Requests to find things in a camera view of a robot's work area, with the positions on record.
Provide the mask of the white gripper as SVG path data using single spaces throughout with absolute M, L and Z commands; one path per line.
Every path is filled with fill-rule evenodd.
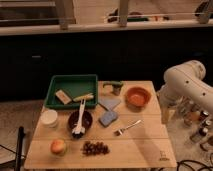
M 175 105 L 175 102 L 164 98 L 163 96 L 159 97 L 159 104 L 161 108 L 161 120 L 163 124 L 167 124 L 169 120 L 169 109 Z

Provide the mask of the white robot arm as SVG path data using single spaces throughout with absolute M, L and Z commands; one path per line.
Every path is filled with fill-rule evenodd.
M 213 114 L 213 87 L 202 81 L 205 75 L 205 66 L 197 60 L 170 67 L 164 72 L 165 84 L 158 91 L 163 124 L 168 123 L 169 108 L 180 103 L 183 97 Z

